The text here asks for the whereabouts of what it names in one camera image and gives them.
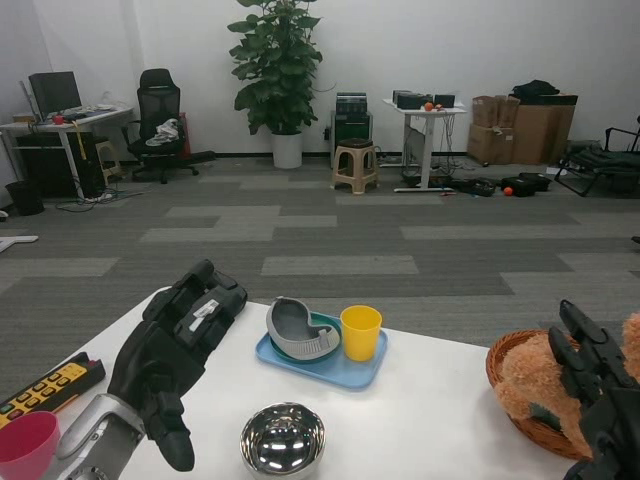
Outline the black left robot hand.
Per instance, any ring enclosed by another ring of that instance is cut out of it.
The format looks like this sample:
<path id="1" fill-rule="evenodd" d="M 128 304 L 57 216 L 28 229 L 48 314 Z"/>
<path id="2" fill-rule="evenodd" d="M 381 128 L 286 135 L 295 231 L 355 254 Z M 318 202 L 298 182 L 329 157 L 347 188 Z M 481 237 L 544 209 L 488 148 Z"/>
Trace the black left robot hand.
<path id="1" fill-rule="evenodd" d="M 187 345 L 175 335 L 186 316 L 156 295 L 117 355 L 107 389 L 137 412 L 146 436 L 179 472 L 195 465 L 181 398 L 202 377 L 209 355 L 235 321 L 235 315 L 220 305 L 200 324 L 204 334 Z"/>

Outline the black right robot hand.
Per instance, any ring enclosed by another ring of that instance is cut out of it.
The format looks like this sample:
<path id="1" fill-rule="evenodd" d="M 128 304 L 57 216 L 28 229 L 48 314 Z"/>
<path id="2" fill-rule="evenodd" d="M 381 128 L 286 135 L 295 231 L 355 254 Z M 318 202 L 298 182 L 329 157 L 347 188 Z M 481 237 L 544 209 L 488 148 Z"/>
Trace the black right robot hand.
<path id="1" fill-rule="evenodd" d="M 566 393 L 580 402 L 578 425 L 592 459 L 571 467 L 567 479 L 639 477 L 639 383 L 624 366 L 625 356 L 609 332 L 564 299 L 559 315 L 571 346 L 556 327 L 548 341 Z"/>

